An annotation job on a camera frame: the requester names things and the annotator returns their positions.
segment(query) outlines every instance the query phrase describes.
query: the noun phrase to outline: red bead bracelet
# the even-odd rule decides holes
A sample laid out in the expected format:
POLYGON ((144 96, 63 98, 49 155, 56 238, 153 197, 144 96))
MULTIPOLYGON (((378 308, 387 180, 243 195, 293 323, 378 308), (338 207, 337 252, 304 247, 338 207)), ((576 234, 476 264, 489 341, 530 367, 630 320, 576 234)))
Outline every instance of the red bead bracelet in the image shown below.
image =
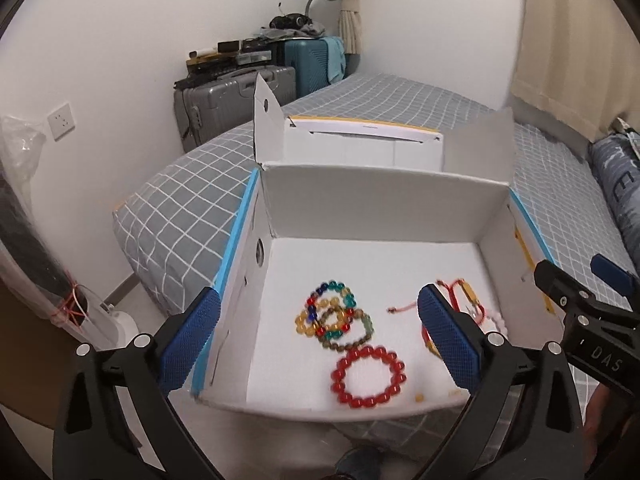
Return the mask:
POLYGON ((331 391, 338 394, 338 402, 341 404, 348 404, 352 408, 373 408, 377 404, 385 404, 389 402, 391 397, 400 393, 400 384, 406 381, 406 375, 402 373, 404 370, 404 363, 398 361, 398 354, 395 352, 387 352, 383 346, 377 346, 373 348, 369 345, 363 346, 360 349, 352 349, 347 352, 346 357, 343 357, 338 361, 336 369, 331 372, 331 378, 333 384, 331 385, 331 391), (371 397, 354 397, 352 396, 344 386, 344 378, 347 375, 347 368, 358 359, 365 359, 372 357, 374 359, 382 361, 385 365, 389 366, 391 371, 391 384, 385 389, 384 392, 371 397))

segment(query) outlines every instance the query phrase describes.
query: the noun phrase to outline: wall outlet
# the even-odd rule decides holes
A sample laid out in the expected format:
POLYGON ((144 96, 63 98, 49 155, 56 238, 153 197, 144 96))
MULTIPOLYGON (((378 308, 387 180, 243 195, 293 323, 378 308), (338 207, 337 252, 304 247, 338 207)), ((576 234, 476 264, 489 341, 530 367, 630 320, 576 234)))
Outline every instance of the wall outlet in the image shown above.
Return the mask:
POLYGON ((76 127, 76 122, 71 114, 71 106, 69 103, 64 105, 62 108, 58 108, 58 110, 47 117, 47 120, 49 121, 51 134, 53 135, 54 140, 58 140, 64 134, 69 133, 76 127))

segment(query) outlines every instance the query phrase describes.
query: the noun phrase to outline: headphones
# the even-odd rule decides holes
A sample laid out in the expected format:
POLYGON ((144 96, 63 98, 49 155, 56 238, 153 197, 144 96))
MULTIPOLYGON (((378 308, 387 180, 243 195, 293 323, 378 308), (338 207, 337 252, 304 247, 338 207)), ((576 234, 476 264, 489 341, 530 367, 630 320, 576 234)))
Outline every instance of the headphones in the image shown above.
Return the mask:
POLYGON ((302 27, 308 25, 311 22, 312 20, 310 17, 298 12, 294 12, 292 14, 287 14, 286 16, 276 16, 271 20, 269 27, 279 28, 280 30, 283 30, 285 28, 300 30, 302 27))

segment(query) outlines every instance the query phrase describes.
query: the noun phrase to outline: white wall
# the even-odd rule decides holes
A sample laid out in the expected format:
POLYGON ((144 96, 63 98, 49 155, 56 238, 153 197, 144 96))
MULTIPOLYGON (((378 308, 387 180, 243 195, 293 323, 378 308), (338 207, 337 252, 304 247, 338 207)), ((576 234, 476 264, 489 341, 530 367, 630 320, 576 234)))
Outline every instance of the white wall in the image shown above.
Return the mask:
MULTIPOLYGON (((44 121, 70 102, 76 130, 47 130, 32 182, 36 227, 76 280, 108 295, 131 268, 111 211, 182 153, 173 83, 186 53, 249 37, 306 0, 26 0, 0 40, 0 114, 44 121)), ((339 4, 311 16, 337 29, 339 4)))
POLYGON ((492 108, 511 84, 523 0, 361 0, 361 71, 441 86, 492 108))

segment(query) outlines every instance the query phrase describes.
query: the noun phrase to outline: blue gripper pad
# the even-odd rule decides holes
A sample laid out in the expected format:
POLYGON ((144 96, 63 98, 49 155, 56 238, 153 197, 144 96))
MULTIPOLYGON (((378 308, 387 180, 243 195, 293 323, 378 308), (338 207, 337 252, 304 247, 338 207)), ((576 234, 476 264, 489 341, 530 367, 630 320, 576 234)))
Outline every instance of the blue gripper pad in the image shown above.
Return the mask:
POLYGON ((602 254, 596 254, 591 259, 591 272, 609 285, 620 296, 632 296, 636 288, 634 277, 621 269, 602 254))
POLYGON ((480 356, 456 323, 454 314, 434 285, 422 288, 418 295, 420 320, 440 352, 453 381, 458 387, 474 393, 480 383, 480 356))
POLYGON ((158 386, 167 396, 182 387, 191 367, 220 319, 220 296, 213 288, 205 288, 182 314, 171 316, 182 323, 159 357, 158 386))

